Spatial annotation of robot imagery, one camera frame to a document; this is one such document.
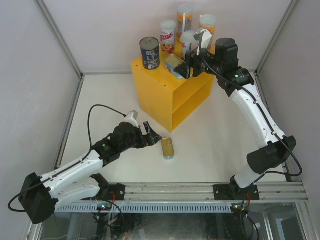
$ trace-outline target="clear plastic lid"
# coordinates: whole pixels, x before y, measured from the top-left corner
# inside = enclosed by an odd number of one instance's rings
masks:
[[[200,17],[200,24],[203,26],[213,26],[216,24],[216,22],[217,19],[213,15],[206,14]]]
[[[161,30],[170,31],[176,28],[176,22],[173,20],[163,20],[160,23]]]
[[[196,43],[197,40],[195,40],[195,37],[194,35],[196,34],[197,32],[196,31],[185,31],[183,34],[182,34],[182,41],[183,42],[189,42],[189,43]]]
[[[180,14],[192,14],[193,7],[189,4],[181,4],[178,6],[178,13]]]

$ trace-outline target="orange label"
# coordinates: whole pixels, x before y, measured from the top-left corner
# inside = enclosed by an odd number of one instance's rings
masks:
[[[193,17],[192,13],[185,15],[185,27],[184,27],[185,32],[191,30],[192,17]],[[184,26],[184,15],[178,12],[178,21],[177,21],[177,27],[176,27],[176,38],[178,42],[180,42],[183,26]]]
[[[202,25],[202,24],[200,23],[200,24],[199,24],[199,28],[207,29],[207,30],[211,33],[212,38],[214,37],[215,31],[216,31],[216,25],[213,25],[213,26],[204,26],[204,25]]]

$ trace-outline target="small can lying down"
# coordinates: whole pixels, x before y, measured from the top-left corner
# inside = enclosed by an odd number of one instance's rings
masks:
[[[170,160],[174,158],[175,150],[172,144],[172,139],[170,137],[164,137],[161,140],[163,157],[166,160]]]
[[[175,76],[177,79],[183,79],[184,77],[181,76],[179,73],[175,72],[175,68],[178,67],[180,64],[182,64],[184,61],[182,59],[178,58],[174,54],[170,54],[167,56],[164,60],[165,62],[165,69],[172,73],[173,76]]]

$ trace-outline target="dark blue can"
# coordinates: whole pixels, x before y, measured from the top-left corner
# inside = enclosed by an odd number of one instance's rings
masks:
[[[160,66],[159,41],[152,36],[140,41],[143,66],[145,69],[153,70]]]

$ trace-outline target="gold can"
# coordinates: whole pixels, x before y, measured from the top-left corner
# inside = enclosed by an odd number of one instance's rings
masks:
[[[164,137],[161,140],[163,157],[166,160],[170,160],[174,158],[175,150],[174,145],[172,144],[172,139],[170,137]]]

